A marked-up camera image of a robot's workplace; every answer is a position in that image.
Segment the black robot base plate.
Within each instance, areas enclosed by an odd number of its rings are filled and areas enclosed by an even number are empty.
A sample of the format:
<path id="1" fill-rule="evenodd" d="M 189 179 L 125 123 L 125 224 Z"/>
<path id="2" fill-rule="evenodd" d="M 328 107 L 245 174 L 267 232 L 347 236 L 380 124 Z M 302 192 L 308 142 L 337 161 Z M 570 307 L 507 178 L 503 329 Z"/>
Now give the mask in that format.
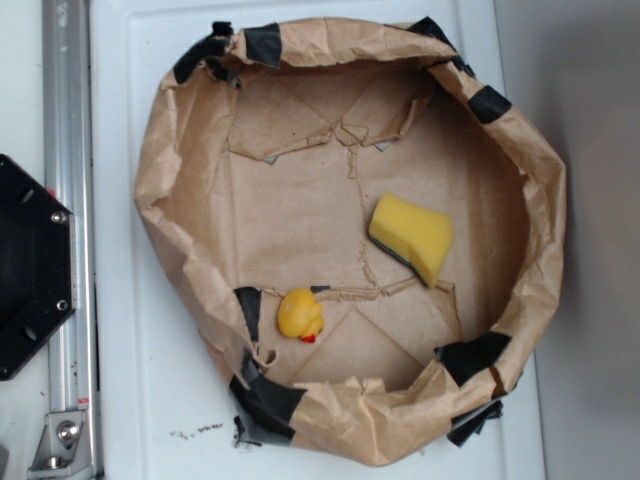
<path id="1" fill-rule="evenodd" d="M 76 309 L 74 216 L 1 156 L 1 379 L 13 379 Z"/>

